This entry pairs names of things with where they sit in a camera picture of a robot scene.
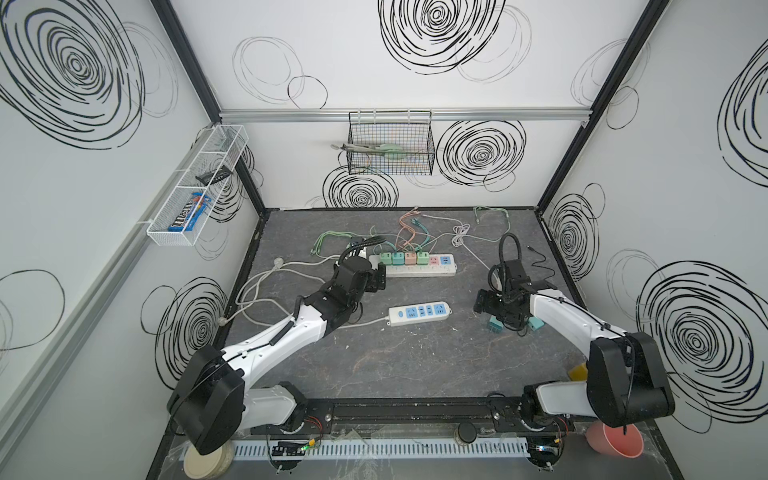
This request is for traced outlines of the green charger plug with cable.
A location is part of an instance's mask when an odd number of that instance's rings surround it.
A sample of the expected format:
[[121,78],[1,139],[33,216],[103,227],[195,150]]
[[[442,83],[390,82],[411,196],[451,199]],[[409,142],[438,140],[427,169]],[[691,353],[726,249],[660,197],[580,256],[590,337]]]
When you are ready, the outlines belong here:
[[[322,248],[327,238],[343,238],[348,240],[348,245],[352,246],[359,244],[364,240],[362,235],[358,235],[354,232],[347,231],[326,231],[321,233],[315,240],[310,253],[314,256],[321,257]],[[392,265],[393,256],[391,252],[382,251],[378,253],[379,261],[385,265]]]

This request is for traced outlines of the pink charger plug with cable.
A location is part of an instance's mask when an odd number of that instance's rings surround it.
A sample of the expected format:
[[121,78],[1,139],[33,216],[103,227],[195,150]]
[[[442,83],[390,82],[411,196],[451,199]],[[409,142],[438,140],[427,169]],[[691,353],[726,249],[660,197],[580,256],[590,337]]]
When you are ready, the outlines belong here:
[[403,265],[415,265],[418,260],[419,246],[414,243],[417,232],[412,220],[419,214],[417,207],[404,213],[398,219],[399,230],[395,236],[395,254],[401,257]]

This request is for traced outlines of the large multicolour power strip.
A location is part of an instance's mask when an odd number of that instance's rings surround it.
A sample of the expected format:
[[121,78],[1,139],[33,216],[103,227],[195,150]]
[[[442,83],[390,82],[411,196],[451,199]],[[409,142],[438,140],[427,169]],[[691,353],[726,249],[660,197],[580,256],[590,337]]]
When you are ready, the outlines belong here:
[[452,254],[430,254],[426,264],[386,266],[388,278],[453,277],[457,271],[457,263]]

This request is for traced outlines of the small blue white power strip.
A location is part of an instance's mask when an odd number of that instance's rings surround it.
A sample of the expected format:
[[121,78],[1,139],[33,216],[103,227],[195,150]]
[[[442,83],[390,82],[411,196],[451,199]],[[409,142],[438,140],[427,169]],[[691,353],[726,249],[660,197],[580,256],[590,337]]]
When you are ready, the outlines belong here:
[[388,309],[388,324],[397,327],[443,321],[451,313],[450,306],[444,301],[392,307]]

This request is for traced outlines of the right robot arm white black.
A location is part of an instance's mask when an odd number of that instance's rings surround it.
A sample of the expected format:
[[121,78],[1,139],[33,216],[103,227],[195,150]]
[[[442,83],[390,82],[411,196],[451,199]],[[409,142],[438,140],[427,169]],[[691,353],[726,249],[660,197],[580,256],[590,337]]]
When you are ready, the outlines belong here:
[[529,385],[520,398],[519,415],[532,429],[563,416],[596,418],[618,428],[675,413],[672,388],[655,340],[599,319],[554,288],[534,281],[518,260],[502,261],[488,274],[473,310],[522,331],[538,319],[570,341],[585,357],[583,381]]

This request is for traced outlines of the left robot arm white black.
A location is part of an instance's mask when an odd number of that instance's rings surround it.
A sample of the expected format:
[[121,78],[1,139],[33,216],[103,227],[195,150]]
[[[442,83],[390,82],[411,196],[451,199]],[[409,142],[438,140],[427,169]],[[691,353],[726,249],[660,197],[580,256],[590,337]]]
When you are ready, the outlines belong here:
[[167,403],[171,420],[195,451],[209,455],[235,433],[254,427],[298,429],[305,398],[293,385],[253,386],[291,355],[347,323],[364,294],[386,288],[386,274],[383,263],[344,256],[331,279],[318,291],[298,296],[283,320],[223,349],[208,345],[198,350]]

